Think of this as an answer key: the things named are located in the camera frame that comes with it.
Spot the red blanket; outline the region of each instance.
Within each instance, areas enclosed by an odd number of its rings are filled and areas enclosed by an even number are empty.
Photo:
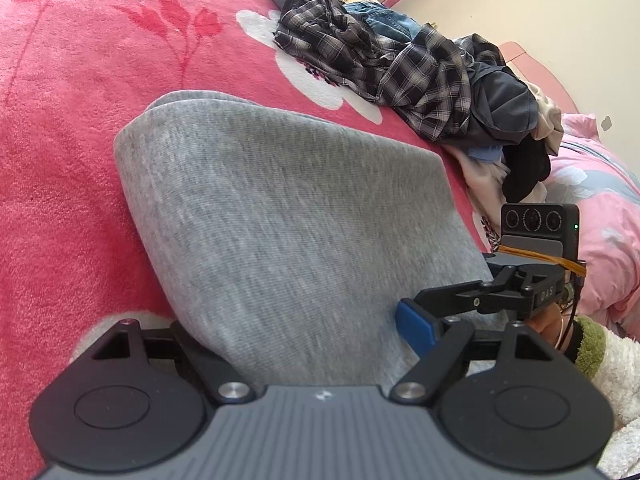
[[[219,90],[440,152],[392,110],[276,50],[273,9],[271,0],[0,0],[0,478],[42,466],[29,408],[74,352],[121,317],[172,315],[112,155],[114,136],[151,101]],[[479,241],[463,180],[447,167]]]

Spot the folded gray garment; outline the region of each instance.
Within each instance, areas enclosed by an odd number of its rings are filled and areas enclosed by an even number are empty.
[[[255,386],[386,390],[417,361],[398,300],[490,277],[427,150],[180,91],[118,134],[115,158],[178,319]]]

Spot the yellow strap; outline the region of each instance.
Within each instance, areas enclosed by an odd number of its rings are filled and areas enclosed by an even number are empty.
[[[572,262],[559,256],[549,256],[548,254],[537,253],[535,251],[526,251],[524,249],[515,249],[513,247],[507,247],[505,245],[498,246],[499,253],[513,254],[514,256],[524,256],[525,258],[533,258],[535,260],[542,260],[543,262],[549,262],[550,264],[558,264],[563,266],[566,270],[570,270],[578,276],[587,275],[587,267],[584,265]]]

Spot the black plaid shirt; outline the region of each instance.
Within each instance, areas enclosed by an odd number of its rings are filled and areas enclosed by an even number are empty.
[[[408,44],[378,36],[339,0],[286,0],[274,36],[329,79],[392,107],[427,140],[466,133],[467,65],[504,65],[498,48],[476,34],[455,44],[427,24]]]

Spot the pink pillow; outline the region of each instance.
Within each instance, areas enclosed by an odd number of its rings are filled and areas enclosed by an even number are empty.
[[[579,256],[587,279],[578,311],[640,336],[640,184],[600,142],[594,115],[564,114],[564,138],[547,202],[580,208]]]

